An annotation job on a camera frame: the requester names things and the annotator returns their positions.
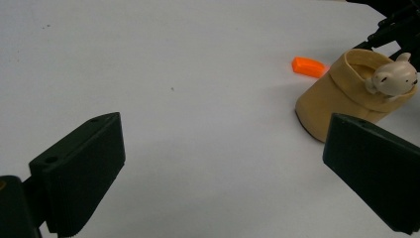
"beige container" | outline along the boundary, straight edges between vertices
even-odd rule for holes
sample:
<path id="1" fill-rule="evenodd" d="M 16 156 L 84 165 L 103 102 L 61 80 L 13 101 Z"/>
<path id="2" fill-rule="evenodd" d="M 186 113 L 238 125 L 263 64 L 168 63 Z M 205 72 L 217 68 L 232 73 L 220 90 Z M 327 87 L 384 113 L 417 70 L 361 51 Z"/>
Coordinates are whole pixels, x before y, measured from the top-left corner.
<path id="1" fill-rule="evenodd" d="M 382 93 L 370 94 L 365 80 L 391 59 L 368 50 L 349 50 L 331 65 L 296 102 L 296 114 L 303 127 L 325 142 L 332 113 L 342 113 L 376 123 L 399 108 L 417 90 L 388 100 Z"/>

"table surface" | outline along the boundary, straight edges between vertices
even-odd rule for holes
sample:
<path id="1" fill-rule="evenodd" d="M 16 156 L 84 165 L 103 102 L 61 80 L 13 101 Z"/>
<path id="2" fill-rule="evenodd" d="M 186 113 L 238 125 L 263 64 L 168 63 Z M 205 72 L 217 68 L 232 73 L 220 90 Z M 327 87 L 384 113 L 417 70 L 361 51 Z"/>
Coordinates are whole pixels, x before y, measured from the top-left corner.
<path id="1" fill-rule="evenodd" d="M 314 79 L 292 59 L 331 64 L 381 19 L 318 0 L 3 1 L 0 175 L 26 179 L 35 156 L 119 111 L 127 162 L 77 237 L 406 237 L 294 113 Z M 420 145 L 419 100 L 378 125 Z"/>

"pig toy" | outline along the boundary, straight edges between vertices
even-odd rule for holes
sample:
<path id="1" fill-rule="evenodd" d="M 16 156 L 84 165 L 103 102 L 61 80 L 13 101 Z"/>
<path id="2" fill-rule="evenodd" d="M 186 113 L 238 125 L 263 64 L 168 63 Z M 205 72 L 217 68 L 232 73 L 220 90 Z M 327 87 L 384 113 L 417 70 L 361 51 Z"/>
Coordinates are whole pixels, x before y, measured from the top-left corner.
<path id="1" fill-rule="evenodd" d="M 379 67 L 372 78 L 365 81 L 367 91 L 371 94 L 381 92 L 389 101 L 410 91 L 417 83 L 417 70 L 409 62 L 410 56 L 410 53 L 403 53 L 396 61 Z"/>

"toy animal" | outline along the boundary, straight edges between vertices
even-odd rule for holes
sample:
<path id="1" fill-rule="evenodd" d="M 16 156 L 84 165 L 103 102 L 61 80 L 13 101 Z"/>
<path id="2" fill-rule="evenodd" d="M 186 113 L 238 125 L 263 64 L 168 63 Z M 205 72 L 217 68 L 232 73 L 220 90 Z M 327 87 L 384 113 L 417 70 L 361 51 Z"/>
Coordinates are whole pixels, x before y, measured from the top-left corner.
<path id="1" fill-rule="evenodd" d="M 396 61 L 379 67 L 372 78 L 365 81 L 367 91 L 371 94 L 381 92 L 390 101 L 409 92 L 417 83 L 417 70 L 409 62 L 410 56 L 410 53 L 403 53 Z"/>

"orange plastic piece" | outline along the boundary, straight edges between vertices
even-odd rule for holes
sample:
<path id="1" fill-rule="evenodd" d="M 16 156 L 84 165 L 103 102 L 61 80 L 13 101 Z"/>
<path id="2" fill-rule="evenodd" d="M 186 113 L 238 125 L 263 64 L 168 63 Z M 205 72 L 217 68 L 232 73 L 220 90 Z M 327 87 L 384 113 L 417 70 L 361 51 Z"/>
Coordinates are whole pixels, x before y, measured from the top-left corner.
<path id="1" fill-rule="evenodd" d="M 293 67 L 294 72 L 313 76 L 316 78 L 320 78 L 322 75 L 324 75 L 326 68 L 326 66 L 324 66 L 321 62 L 316 61 L 315 59 L 302 57 L 294 58 L 291 66 Z"/>

